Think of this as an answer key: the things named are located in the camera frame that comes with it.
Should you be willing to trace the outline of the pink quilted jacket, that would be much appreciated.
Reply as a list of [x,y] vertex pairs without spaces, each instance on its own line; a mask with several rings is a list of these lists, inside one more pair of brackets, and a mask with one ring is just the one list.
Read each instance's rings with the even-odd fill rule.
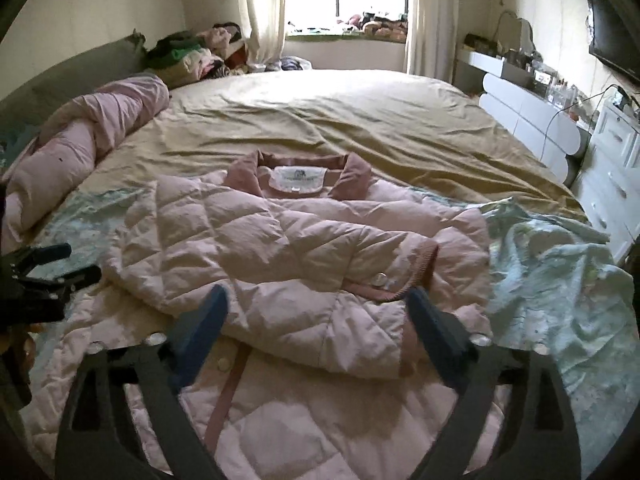
[[181,402],[232,479],[405,479],[454,404],[410,323],[413,286],[488,333],[487,223],[375,178],[356,155],[259,153],[160,177],[117,228],[104,281],[39,361],[24,422],[43,465],[89,344],[137,344],[224,286],[220,339]]

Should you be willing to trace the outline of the clothes on window sill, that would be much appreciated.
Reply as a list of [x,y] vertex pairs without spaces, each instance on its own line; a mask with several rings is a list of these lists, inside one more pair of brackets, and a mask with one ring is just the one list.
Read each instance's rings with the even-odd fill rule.
[[339,20],[338,28],[343,35],[364,39],[382,40],[404,44],[408,37],[408,15],[377,14],[364,12],[354,14],[347,20]]

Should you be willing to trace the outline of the rolled pink duvet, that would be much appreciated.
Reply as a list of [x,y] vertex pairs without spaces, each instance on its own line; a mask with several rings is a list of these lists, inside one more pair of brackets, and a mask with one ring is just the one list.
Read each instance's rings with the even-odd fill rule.
[[119,147],[169,105],[169,89],[152,73],[104,84],[58,108],[17,157],[3,183],[1,252],[26,244],[28,232]]

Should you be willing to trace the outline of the grey green headboard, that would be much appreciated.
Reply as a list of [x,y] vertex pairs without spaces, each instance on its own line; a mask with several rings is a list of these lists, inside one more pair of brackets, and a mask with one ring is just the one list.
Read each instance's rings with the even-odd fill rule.
[[40,126],[67,101],[142,72],[145,36],[134,32],[82,52],[35,76],[1,101],[1,127]]

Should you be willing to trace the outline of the cartoon print blue blanket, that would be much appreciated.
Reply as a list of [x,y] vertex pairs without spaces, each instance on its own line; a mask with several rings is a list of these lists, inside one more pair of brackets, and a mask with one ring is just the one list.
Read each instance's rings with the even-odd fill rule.
[[[570,397],[582,453],[582,479],[590,479],[605,463],[639,403],[639,336],[631,297],[631,275],[614,266],[604,234],[557,214],[537,214],[515,197],[469,204],[425,188],[400,188],[417,202],[427,198],[442,205],[482,212],[490,236],[491,294],[488,318],[504,346],[533,349],[546,344],[556,359]],[[127,209],[145,188],[121,188],[100,194],[73,192],[44,228],[38,242],[68,240],[75,249],[70,262],[53,263],[37,275],[50,278],[70,267],[98,260],[108,239],[125,219]],[[66,319],[41,336],[32,380],[35,400],[26,408],[27,432],[36,454],[47,464],[52,456],[53,426],[38,418],[36,394],[58,393],[59,358],[68,328],[83,335],[99,321],[86,311],[84,292],[66,310]]]

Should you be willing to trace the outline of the white chest of drawers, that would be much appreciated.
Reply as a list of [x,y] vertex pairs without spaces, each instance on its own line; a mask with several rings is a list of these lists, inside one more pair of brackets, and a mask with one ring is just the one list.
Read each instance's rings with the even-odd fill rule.
[[602,105],[572,192],[608,236],[614,261],[624,262],[639,243],[639,123],[611,102]]

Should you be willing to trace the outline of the white rounded dressing table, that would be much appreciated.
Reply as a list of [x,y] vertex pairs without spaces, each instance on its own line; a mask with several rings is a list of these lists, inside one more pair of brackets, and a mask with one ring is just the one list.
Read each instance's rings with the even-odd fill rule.
[[529,76],[502,58],[463,47],[457,53],[457,69],[483,74],[480,107],[550,169],[565,186],[577,177],[588,148],[586,129],[567,112],[529,91]]

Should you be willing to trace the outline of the tan bed sheet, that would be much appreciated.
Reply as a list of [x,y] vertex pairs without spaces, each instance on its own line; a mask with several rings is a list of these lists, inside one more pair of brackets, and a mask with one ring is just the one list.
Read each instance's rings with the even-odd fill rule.
[[468,203],[514,197],[531,211],[585,219],[568,188],[463,92],[388,70],[249,74],[176,89],[166,110],[107,155],[81,191],[209,174],[253,152],[354,153],[395,183]]

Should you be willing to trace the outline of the left cream curtain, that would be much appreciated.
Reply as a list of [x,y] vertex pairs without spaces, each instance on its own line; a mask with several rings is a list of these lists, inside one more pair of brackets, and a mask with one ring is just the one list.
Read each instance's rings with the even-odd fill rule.
[[240,25],[248,49],[248,66],[264,72],[282,53],[285,0],[238,0]]

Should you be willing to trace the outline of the cream curtain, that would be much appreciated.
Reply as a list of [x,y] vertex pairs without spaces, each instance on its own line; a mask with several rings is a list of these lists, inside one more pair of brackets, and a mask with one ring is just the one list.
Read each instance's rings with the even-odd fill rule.
[[238,0],[240,25],[248,49],[248,66],[264,72],[282,53],[285,0]]
[[408,0],[408,74],[451,81],[458,19],[459,0]]

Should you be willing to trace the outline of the heart shaped vanity mirror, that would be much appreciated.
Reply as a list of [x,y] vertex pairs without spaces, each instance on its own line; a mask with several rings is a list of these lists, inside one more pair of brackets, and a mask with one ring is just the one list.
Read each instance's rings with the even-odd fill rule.
[[500,14],[492,40],[498,44],[501,55],[515,51],[532,56],[535,51],[532,25],[511,10],[504,10]]

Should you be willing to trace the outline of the right cream curtain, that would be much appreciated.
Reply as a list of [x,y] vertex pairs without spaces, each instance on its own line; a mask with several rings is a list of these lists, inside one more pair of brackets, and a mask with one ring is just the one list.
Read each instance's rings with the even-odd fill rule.
[[408,0],[408,74],[451,81],[458,19],[459,0]]

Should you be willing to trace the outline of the pile of clothes by wall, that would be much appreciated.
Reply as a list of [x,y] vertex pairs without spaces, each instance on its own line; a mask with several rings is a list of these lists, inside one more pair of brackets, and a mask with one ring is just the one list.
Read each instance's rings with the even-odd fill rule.
[[169,89],[205,79],[312,70],[311,62],[298,56],[285,56],[265,65],[250,64],[241,27],[233,22],[215,24],[201,32],[174,32],[145,53],[144,64],[145,70],[159,76]]

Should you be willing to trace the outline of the black wall television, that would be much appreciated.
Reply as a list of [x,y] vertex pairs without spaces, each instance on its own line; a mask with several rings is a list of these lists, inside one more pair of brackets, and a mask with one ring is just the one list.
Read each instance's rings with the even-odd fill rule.
[[587,0],[589,53],[639,83],[639,49],[608,0]]

